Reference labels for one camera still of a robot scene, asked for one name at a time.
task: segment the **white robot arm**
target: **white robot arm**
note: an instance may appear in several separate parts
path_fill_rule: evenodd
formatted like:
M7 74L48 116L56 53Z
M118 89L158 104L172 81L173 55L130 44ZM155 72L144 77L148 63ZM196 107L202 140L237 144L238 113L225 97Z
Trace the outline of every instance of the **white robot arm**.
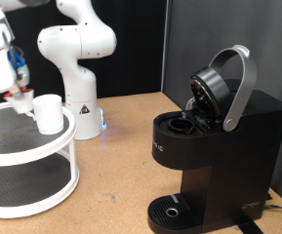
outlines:
M102 129L96 76L77 61L110 56L116 47L116 36L98 18L91 0L57 0L57 7L77 25L43 29L38 37L38 47L41 54L60 70L66 107L77 123L75 138L93 138Z
M3 13L15 9L38 6L48 3L50 0L0 0L0 93L9 91L12 98L13 108L17 113L24 113L31 110L32 97L23 94L20 87L24 87L29 83L28 75L18 79L17 71L15 71L8 60L7 53L10 51L11 42L15 39L11 27Z

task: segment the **dark wall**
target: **dark wall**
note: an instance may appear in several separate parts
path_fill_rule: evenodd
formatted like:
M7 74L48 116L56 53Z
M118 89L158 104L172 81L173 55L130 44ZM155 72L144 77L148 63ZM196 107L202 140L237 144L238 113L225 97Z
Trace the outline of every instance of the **dark wall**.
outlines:
M189 79L222 49L246 46L258 67L257 90L282 100L282 0L173 1L165 94L185 108ZM229 61L224 78L241 78L240 58ZM282 145L271 183L282 196Z
M165 0L92 0L100 19L116 33L118 45L110 57L79 60L97 76L98 98L160 91ZM14 31L15 45L24 50L30 69L29 88L35 95L64 97L58 69L42 57L36 40L44 27L75 24L56 7L56 1L6 14Z

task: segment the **coffee maker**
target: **coffee maker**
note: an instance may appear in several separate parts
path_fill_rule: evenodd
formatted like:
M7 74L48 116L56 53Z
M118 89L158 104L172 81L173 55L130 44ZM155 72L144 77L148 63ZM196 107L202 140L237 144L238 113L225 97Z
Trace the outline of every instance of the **coffee maker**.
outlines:
M236 87L220 76L234 56L243 64ZM262 217L282 139L282 102L254 90L256 79L247 48L225 49L192 75L185 111L155 118L152 156L182 170L182 180L180 193L149 205L154 233L205 233Z

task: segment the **gray handle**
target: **gray handle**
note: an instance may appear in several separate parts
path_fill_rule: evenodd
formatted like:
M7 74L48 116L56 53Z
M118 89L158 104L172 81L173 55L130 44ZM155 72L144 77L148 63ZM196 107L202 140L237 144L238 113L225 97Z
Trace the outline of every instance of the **gray handle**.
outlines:
M243 75L237 94L227 112L223 122L223 128L230 132L234 130L247 105L250 95L257 81L257 66L250 56L250 51L244 46L233 46L219 52L211 61L210 67L220 73L223 65L232 57L240 56L243 64Z

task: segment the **wooden table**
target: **wooden table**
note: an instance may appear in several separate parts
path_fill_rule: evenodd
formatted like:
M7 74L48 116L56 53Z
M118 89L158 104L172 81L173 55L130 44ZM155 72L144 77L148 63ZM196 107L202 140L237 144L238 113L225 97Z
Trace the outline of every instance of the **wooden table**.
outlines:
M148 205L181 188L181 171L164 168L151 156L152 121L179 108L162 93L103 98L99 106L108 128L76 142L81 175L73 194L42 214L0 219L0 234L152 233ZM267 203L282 206L282 198L270 194ZM257 225L265 234L282 234L282 210L265 211ZM229 227L212 233L242 232Z

